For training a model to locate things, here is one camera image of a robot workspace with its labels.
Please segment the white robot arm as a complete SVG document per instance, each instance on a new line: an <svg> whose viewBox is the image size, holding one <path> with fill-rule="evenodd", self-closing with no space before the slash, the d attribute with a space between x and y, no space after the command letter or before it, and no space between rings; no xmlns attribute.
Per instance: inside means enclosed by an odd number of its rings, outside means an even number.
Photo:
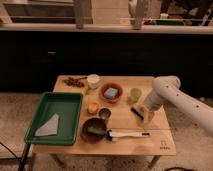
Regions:
<svg viewBox="0 0 213 171"><path fill-rule="evenodd" d="M165 100L181 112L194 119L213 137L213 107L185 94L180 90L181 81L177 76L160 76L152 81L152 90L138 106L139 113L148 121L148 115L158 110Z"/></svg>

